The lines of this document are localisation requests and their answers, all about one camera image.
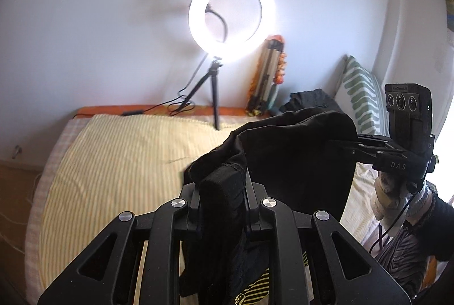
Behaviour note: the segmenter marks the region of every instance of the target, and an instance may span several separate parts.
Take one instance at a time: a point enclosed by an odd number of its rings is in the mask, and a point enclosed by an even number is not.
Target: tripod
[[[180,112],[188,104],[192,96],[197,92],[197,90],[205,83],[208,77],[211,77],[211,92],[213,97],[213,116],[214,116],[214,128],[219,130],[219,95],[217,93],[217,73],[222,64],[219,62],[219,58],[214,58],[211,63],[208,72],[197,82],[194,88],[191,90],[189,95],[184,99],[180,106],[174,111],[175,113]]]

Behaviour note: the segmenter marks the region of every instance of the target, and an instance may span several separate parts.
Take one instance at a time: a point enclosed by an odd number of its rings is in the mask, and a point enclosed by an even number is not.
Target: floor
[[[24,241],[31,208],[29,201],[38,174],[35,170],[0,165],[0,291],[7,282],[23,298],[26,293]]]

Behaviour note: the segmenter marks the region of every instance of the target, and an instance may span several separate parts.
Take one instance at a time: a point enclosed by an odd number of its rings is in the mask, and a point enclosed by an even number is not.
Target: green and white striped pillow
[[[335,100],[353,119],[358,133],[389,136],[388,112],[381,85],[353,56],[346,60]]]

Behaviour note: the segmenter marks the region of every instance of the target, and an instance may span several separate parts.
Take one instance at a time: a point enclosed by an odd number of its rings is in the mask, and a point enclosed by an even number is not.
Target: illuminated ring light
[[[209,2],[210,0],[192,0],[189,7],[189,29],[197,44],[212,56],[229,60],[249,54],[263,43],[274,28],[274,0],[259,0],[262,19],[249,39],[232,43],[216,41],[205,24],[205,9]]]

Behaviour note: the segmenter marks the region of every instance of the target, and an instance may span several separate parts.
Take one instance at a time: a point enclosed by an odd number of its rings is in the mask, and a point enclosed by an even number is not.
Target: black sleeve
[[[448,261],[454,253],[454,208],[433,192],[428,212],[415,226],[412,233],[419,239],[427,255],[438,261]]]

